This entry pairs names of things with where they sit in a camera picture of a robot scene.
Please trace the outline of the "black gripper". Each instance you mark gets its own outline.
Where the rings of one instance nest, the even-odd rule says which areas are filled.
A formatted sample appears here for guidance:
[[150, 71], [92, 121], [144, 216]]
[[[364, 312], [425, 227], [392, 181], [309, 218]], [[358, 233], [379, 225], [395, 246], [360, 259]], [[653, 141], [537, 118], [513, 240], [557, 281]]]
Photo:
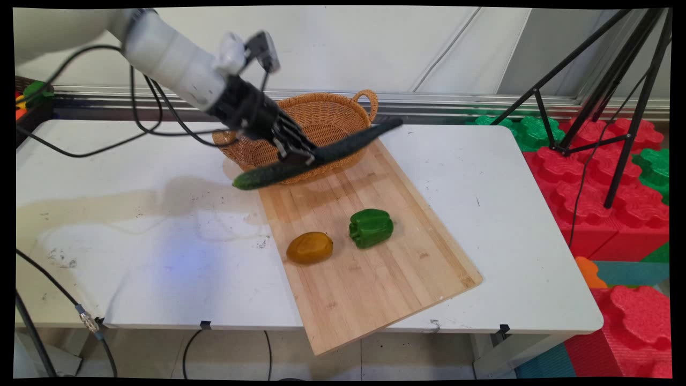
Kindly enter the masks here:
[[308, 166], [315, 161], [317, 146], [301, 126], [289, 115], [281, 115], [274, 100], [239, 76], [226, 78], [225, 88], [206, 114], [251, 141], [273, 142], [282, 163]]

